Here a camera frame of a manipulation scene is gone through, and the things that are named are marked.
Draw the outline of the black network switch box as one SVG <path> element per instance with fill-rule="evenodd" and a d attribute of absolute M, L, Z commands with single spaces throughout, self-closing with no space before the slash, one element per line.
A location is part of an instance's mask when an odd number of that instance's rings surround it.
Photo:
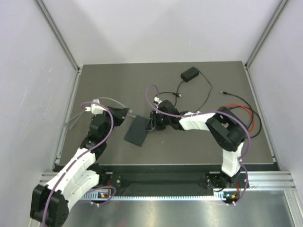
<path fill-rule="evenodd" d="M 148 123 L 149 119 L 136 116 L 126 133 L 124 140 L 141 147 L 148 134 L 148 131 L 146 130 Z"/>

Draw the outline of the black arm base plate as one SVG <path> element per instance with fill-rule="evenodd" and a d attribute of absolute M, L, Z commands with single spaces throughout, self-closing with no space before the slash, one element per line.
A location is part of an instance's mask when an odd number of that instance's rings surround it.
<path fill-rule="evenodd" d="M 244 170 L 229 177 L 223 173 L 220 165 L 107 165 L 95 164 L 92 170 L 100 174 L 102 181 L 110 181 L 119 189 L 131 185 L 188 185 L 201 188 L 236 188 L 243 189 L 247 182 Z"/>

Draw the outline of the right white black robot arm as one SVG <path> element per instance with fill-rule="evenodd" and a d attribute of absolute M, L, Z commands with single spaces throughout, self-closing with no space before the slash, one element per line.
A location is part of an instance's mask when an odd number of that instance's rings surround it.
<path fill-rule="evenodd" d="M 210 188 L 228 188 L 238 182 L 241 172 L 245 139 L 251 146 L 249 129 L 228 108 L 222 106 L 217 111 L 180 112 L 168 101 L 154 100 L 154 108 L 146 127 L 147 131 L 162 131 L 167 126 L 175 130 L 201 130 L 212 134 L 217 144 L 223 149 L 223 163 L 218 177 L 208 180 Z"/>

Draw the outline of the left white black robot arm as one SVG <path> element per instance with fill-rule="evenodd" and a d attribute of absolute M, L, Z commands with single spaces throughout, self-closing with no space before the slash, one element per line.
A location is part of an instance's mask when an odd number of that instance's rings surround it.
<path fill-rule="evenodd" d="M 107 175 L 90 167 L 107 147 L 106 141 L 115 127 L 120 126 L 128 108 L 105 107 L 92 102 L 86 110 L 93 117 L 89 131 L 75 155 L 65 167 L 32 193 L 30 217 L 47 227 L 61 227 L 73 206 L 93 187 L 103 187 Z"/>

